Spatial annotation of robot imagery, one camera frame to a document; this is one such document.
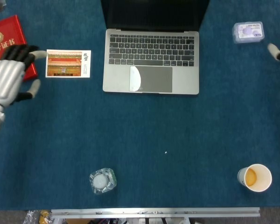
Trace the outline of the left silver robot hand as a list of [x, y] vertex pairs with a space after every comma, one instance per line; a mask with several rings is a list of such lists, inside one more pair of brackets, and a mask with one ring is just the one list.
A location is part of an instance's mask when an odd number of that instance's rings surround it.
[[37, 95], [41, 81], [36, 79], [26, 92], [20, 92], [27, 69], [37, 59], [47, 57], [47, 52], [34, 45], [12, 45], [0, 58], [0, 106], [8, 107], [14, 102], [29, 100]]

